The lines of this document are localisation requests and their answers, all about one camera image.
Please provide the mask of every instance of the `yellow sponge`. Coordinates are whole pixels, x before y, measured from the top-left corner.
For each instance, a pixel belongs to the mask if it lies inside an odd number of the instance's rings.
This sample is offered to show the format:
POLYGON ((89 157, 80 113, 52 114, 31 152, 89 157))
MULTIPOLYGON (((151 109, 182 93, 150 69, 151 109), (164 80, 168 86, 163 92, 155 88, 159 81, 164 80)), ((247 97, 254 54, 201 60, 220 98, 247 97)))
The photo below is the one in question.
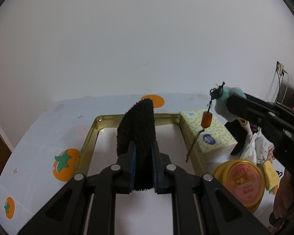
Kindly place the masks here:
POLYGON ((271 190, 274 188, 280 181, 279 175, 277 174, 276 170, 273 168, 270 161, 264 162, 262 168, 265 173, 266 178, 266 190, 271 190))

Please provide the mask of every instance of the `yellow round container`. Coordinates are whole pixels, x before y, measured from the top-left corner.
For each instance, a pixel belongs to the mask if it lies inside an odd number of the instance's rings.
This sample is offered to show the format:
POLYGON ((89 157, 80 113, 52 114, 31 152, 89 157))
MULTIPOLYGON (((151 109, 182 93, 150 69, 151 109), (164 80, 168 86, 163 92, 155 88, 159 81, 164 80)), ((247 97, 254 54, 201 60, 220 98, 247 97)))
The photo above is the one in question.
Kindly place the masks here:
POLYGON ((264 176, 256 165, 231 160, 218 166, 213 175, 251 213, 256 211, 265 191, 264 176))

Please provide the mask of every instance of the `orange fruit pattern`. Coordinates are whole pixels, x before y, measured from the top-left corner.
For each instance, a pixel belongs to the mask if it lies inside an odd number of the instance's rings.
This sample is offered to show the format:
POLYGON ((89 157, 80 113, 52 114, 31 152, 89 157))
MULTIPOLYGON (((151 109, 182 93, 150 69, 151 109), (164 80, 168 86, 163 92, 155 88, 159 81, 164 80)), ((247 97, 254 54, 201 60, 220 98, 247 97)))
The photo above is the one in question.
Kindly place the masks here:
POLYGON ((12 219, 15 211, 14 200, 11 197, 7 197, 4 205, 4 211, 7 218, 12 219))
POLYGON ((152 103, 154 105, 154 109, 160 108, 165 104, 165 100, 158 95, 146 95, 140 98, 141 100, 143 99, 151 99, 152 103))
POLYGON ((60 155, 55 156, 53 164, 53 175, 56 179, 67 182, 73 176, 80 152, 75 148, 63 151, 60 155))

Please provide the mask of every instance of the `human hand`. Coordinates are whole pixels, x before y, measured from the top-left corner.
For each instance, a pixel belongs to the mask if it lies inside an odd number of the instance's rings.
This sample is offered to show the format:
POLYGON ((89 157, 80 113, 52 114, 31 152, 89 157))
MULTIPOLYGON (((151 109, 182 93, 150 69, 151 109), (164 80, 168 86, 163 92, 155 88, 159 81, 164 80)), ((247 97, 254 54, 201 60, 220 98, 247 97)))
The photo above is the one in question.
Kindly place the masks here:
POLYGON ((285 169, 273 204, 273 213, 276 219, 284 217, 288 209, 293 204, 294 181, 292 180, 291 173, 285 169))

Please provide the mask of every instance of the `light blue plush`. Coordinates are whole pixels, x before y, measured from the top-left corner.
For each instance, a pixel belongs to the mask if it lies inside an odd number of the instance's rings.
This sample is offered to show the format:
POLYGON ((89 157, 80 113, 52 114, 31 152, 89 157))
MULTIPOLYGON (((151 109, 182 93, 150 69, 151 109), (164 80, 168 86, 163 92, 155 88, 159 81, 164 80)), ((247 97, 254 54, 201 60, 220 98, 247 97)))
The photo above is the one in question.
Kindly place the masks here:
POLYGON ((239 87, 223 86, 223 94, 221 97, 216 99, 216 105, 214 107, 215 111, 219 115, 223 116, 229 122, 232 122, 236 118, 239 118, 238 116, 230 113, 226 107, 226 101, 232 95, 241 96, 243 98, 246 98, 244 92, 239 87))

